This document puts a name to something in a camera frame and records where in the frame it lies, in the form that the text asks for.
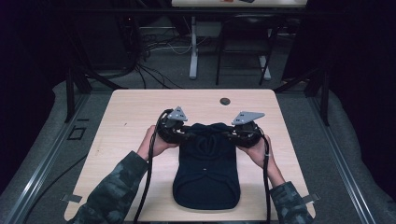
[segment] person's arm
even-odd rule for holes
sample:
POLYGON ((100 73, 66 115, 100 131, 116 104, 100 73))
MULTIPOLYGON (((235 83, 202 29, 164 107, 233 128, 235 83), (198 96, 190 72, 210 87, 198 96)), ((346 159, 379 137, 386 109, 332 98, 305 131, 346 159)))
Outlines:
MULTIPOLYGON (((149 141, 154 126, 148 128, 137 152, 131 151, 114 170, 91 192, 87 202, 67 223, 122 223, 136 196, 140 181, 147 171, 149 141)), ((176 144, 165 143, 158 135, 153 156, 158 156, 176 144)))
MULTIPOLYGON (((267 135, 265 135, 265 138, 267 139, 269 144, 270 154, 270 157, 268 159, 267 173, 273 187, 270 190, 270 194, 276 208, 279 223, 312 223, 314 219, 309 214, 302 197, 297 192, 297 189, 293 186, 291 182, 285 181, 282 173, 276 165, 271 146, 271 139, 267 135)), ((260 166, 261 168, 264 166, 265 142, 263 139, 261 139, 259 143, 254 147, 239 148, 245 151, 258 166, 260 166)))

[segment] dark background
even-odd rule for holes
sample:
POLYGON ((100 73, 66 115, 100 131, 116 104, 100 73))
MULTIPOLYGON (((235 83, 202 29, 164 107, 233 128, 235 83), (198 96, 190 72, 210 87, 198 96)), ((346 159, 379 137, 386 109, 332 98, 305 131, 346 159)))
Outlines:
MULTIPOLYGON (((72 45, 59 21, 40 9, 48 1, 0 4, 3 191, 49 115, 54 102, 52 88, 65 80, 71 65, 90 65, 92 61, 76 51, 81 45, 84 48, 83 44, 72 45)), ((396 3, 390 1, 308 1, 307 10, 347 10, 352 17, 350 21, 302 20, 284 78, 297 77, 318 66, 327 47, 342 35, 331 70, 331 90, 340 98, 355 128, 363 162, 378 186, 396 199, 394 8, 396 3)))

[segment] chair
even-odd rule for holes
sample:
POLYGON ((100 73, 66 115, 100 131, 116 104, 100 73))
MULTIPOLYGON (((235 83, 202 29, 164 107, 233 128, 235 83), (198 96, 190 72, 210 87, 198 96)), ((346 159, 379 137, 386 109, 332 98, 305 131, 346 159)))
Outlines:
POLYGON ((216 85, 219 85, 220 68, 245 67, 245 64, 244 66, 221 66, 221 57, 225 53, 257 55, 258 62, 260 62, 260 57, 264 56, 265 65, 249 67, 262 70, 259 83, 261 85, 271 58, 277 33, 284 21, 281 16, 248 14, 232 16, 230 19, 225 20, 221 27, 217 47, 219 56, 216 85))

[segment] camouflage sleeve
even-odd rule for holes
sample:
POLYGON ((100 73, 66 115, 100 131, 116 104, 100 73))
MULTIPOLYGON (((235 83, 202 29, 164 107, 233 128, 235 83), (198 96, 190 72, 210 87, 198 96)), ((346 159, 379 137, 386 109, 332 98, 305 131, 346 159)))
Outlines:
POLYGON ((122 223, 148 164, 131 151, 91 192, 67 223, 122 223))
POLYGON ((313 223, 306 205, 291 182, 286 182, 270 190, 279 223, 305 224, 313 223))

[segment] wooden tabletop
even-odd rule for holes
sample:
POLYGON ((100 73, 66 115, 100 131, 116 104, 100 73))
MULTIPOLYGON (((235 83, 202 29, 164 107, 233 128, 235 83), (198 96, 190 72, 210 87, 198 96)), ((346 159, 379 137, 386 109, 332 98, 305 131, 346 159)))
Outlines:
MULTIPOLYGON (((188 121, 212 124, 231 122, 241 111, 261 112, 255 122, 271 137, 276 162, 286 180, 293 182, 304 197, 308 190, 297 161, 276 96, 270 90, 120 90, 114 91, 93 140, 92 148, 78 179, 75 195, 80 203, 70 202, 64 213, 72 218, 95 186, 108 175, 131 150, 137 150, 149 125, 155 124, 165 109, 181 106, 188 121), (222 105, 221 98, 231 103, 222 105)), ((265 220, 265 191, 260 169, 244 152, 237 151, 237 169, 241 198, 234 209, 204 211, 178 205, 173 199, 172 184, 178 167, 178 148, 171 148, 154 158, 148 197, 140 221, 242 221, 265 220)), ((143 178, 126 220, 133 220, 140 203, 143 178)), ((315 210, 308 204, 314 217, 315 210)), ((277 219, 272 208, 272 219, 277 219)))
POLYGON ((307 0, 172 0, 173 7, 305 7, 307 0))

